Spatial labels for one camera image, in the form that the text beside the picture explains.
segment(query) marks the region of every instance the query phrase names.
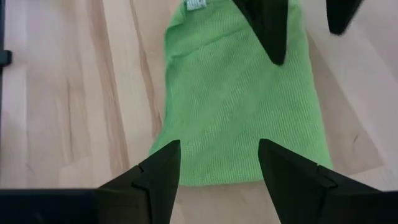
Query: fabric texture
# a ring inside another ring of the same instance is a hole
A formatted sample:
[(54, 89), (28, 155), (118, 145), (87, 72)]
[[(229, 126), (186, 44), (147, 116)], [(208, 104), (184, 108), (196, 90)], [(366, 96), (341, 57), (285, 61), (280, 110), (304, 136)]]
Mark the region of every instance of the fabric texture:
[(274, 65), (231, 0), (182, 3), (165, 35), (165, 122), (150, 153), (181, 140), (180, 184), (262, 180), (259, 140), (332, 167), (303, 14), (289, 2), (287, 55)]

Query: light wood table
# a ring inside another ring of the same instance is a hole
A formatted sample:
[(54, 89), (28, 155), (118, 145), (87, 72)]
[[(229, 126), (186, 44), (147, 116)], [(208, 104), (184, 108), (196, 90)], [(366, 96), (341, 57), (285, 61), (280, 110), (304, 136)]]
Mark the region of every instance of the light wood table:
[[(97, 187), (147, 157), (162, 126), (164, 30), (178, 2), (7, 1), (5, 48), (14, 63), (3, 74), (1, 188)], [(312, 33), (335, 169), (398, 189)], [(263, 182), (180, 187), (172, 217), (178, 224), (278, 222)]]

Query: wooden surface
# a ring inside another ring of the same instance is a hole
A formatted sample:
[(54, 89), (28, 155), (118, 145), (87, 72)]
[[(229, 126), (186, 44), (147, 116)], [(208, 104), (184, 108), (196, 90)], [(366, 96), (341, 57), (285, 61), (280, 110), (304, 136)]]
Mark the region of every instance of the wooden surface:
[[(336, 40), (325, 34), (326, 24), (314, 22), (324, 15), (311, 11), (322, 7), (311, 1), (304, 0), (310, 57), (335, 169), (381, 190), (398, 189), (396, 105), (385, 111), (386, 93), (398, 93), (396, 79), (388, 79), (398, 77), (391, 58), (398, 53), (385, 53), (380, 35), (369, 31), (390, 23), (381, 13), (387, 9), (373, 11), (365, 1), (353, 28)], [(14, 63), (3, 74), (1, 188), (97, 187), (147, 157), (162, 125), (163, 34), (178, 2), (7, 1), (5, 46)], [(369, 24), (369, 16), (382, 19)], [(342, 49), (346, 42), (376, 50), (346, 64), (340, 59), (364, 50)], [(361, 60), (373, 64), (364, 71)], [(372, 75), (382, 83), (366, 93)], [(278, 222), (263, 182), (180, 187), (172, 217), (178, 224)]]

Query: white tag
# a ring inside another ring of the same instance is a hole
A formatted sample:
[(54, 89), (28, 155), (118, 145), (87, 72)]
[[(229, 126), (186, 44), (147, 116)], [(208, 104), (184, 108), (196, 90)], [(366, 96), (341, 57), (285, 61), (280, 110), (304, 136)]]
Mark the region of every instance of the white tag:
[(189, 11), (206, 7), (206, 0), (187, 0), (187, 9)]

